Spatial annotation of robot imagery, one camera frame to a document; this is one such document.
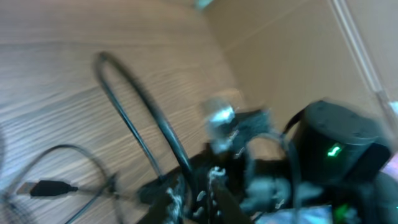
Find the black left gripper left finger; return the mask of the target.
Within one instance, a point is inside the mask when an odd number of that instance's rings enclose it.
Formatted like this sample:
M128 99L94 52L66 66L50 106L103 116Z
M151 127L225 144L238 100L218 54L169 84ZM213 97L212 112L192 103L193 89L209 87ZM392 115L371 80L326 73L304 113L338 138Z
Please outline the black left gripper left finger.
M181 224L185 202L185 186L167 187L137 224Z

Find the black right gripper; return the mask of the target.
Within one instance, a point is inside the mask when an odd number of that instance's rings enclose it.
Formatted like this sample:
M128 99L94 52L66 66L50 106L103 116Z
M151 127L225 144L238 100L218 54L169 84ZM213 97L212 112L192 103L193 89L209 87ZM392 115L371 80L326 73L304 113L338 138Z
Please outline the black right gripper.
M299 162L292 143L276 130L266 110L235 112L236 137L229 151L214 154L210 141L190 159L193 168L191 201L186 209L192 218L208 218L210 177L222 177L225 187L249 217L291 208L299 215ZM255 139L274 141L286 159L265 161L253 158L249 143Z

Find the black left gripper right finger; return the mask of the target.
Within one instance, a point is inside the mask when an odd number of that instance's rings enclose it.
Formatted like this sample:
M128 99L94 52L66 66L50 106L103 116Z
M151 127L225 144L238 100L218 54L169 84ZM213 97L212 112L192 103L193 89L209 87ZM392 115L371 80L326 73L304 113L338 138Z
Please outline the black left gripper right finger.
M210 224L252 224L225 187L222 177L210 177L208 184L208 223Z

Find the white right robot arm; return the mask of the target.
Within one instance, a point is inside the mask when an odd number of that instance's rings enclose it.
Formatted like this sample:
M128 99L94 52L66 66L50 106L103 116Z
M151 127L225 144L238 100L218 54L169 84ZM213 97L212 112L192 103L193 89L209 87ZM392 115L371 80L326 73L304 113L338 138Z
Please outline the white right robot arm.
M197 223L396 223L397 180L379 125L316 101L276 130L266 110L203 105L210 141L192 161Z

